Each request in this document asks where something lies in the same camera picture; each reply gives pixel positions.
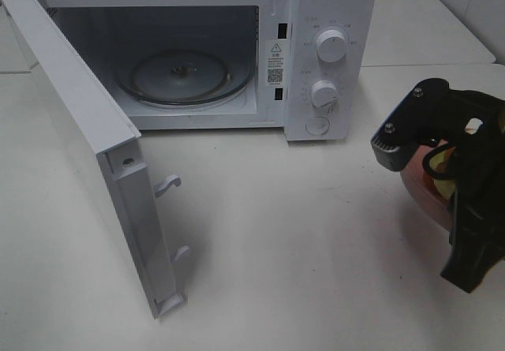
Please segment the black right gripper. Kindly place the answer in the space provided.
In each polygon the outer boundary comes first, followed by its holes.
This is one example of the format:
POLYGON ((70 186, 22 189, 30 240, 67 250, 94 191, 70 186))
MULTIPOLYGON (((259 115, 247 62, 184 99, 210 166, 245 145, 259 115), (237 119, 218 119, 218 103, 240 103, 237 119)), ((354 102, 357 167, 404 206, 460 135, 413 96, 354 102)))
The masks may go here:
POLYGON ((372 136, 377 162, 404 170, 421 145, 450 144, 451 254, 440 275, 471 293, 504 260, 504 101, 447 80, 417 83, 372 136))

